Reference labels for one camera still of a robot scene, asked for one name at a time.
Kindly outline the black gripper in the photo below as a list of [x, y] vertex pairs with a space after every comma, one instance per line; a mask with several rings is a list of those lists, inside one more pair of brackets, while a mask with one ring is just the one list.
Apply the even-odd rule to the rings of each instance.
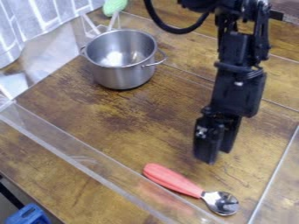
[[231, 152], [243, 117], [258, 113], [267, 75], [261, 66], [217, 62], [217, 80], [209, 106], [194, 128], [194, 156], [209, 165], [219, 151]]

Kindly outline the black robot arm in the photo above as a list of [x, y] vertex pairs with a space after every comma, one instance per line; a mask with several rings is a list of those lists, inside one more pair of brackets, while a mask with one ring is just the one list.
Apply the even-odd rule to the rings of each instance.
[[267, 74], [270, 5], [263, 0], [181, 0], [183, 7], [215, 14], [219, 60], [210, 104], [194, 128], [194, 156], [214, 164], [233, 149], [245, 117], [258, 113]]

